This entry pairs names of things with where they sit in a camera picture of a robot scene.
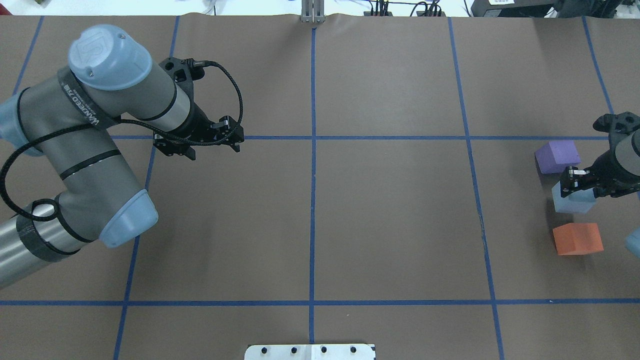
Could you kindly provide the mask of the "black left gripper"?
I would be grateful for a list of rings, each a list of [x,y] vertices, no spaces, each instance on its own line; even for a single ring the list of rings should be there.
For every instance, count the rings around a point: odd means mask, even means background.
[[[234,152],[240,152],[240,144],[245,141],[243,120],[243,97],[240,87],[221,64],[211,60],[195,60],[193,58],[179,59],[168,57],[160,66],[174,81],[176,88],[186,95],[189,109],[185,115],[179,115],[182,122],[175,129],[166,130],[171,134],[165,137],[160,133],[153,133],[153,146],[163,155],[172,157],[178,155],[192,161],[196,158],[194,146],[229,146]],[[238,96],[238,118],[230,115],[222,116],[212,121],[195,102],[194,82],[205,76],[205,69],[217,68],[230,80]]]

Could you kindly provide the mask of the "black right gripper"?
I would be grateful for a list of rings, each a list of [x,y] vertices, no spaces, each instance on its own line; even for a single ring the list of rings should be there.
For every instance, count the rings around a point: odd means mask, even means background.
[[[640,117],[633,112],[604,114],[593,125],[606,133],[609,148],[592,166],[568,166],[561,173],[562,198],[577,191],[593,190],[595,198],[621,198],[640,187]]]

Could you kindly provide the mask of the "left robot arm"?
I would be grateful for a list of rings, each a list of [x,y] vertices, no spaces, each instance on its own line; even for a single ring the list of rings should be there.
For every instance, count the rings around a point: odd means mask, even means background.
[[[231,81],[237,118],[212,121],[195,102],[194,82],[208,67]],[[1,224],[2,289],[96,240],[116,248],[157,224],[157,209],[109,128],[141,126],[153,132],[153,146],[162,154],[195,160],[196,146],[240,152],[242,121],[242,92],[221,64],[176,57],[156,63],[116,25],[83,30],[66,66],[1,105],[1,137],[14,146],[1,167],[1,199],[14,212]],[[46,157],[65,191],[15,203],[7,177],[21,155]]]

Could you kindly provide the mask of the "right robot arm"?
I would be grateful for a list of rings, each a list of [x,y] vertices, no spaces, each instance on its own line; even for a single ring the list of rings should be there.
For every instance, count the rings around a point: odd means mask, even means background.
[[[568,166],[561,173],[561,198],[578,191],[592,191],[594,198],[621,198],[640,189],[640,118],[633,112],[604,114],[593,125],[608,136],[608,150],[591,166]]]

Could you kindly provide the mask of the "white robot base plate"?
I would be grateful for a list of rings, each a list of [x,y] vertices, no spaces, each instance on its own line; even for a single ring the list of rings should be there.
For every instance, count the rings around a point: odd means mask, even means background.
[[[255,344],[247,347],[245,360],[376,360],[374,344]]]

